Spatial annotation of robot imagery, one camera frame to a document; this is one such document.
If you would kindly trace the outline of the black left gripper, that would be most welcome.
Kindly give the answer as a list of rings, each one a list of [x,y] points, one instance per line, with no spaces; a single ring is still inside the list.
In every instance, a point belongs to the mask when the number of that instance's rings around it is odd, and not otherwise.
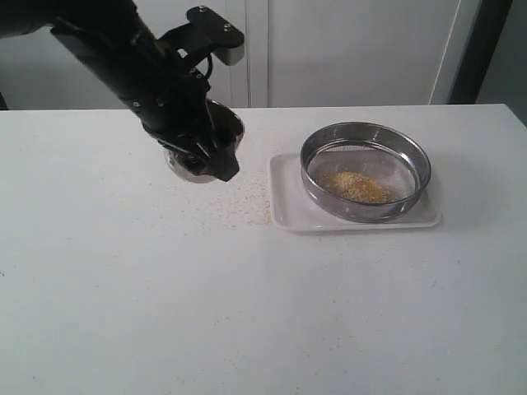
[[[214,145],[208,110],[208,78],[197,70],[217,49],[205,39],[158,40],[133,36],[123,43],[96,36],[71,36],[69,50],[131,109],[144,128],[192,175],[223,182],[240,171],[239,138]]]

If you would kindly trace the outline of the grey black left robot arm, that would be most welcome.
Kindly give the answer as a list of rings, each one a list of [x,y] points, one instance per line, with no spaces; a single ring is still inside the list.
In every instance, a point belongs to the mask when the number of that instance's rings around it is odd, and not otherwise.
[[[156,37],[132,1],[4,1],[1,35],[51,34],[141,121],[194,177],[229,181],[240,166],[239,117],[210,100],[210,72],[244,55],[245,37],[210,7],[190,8],[184,25]]]

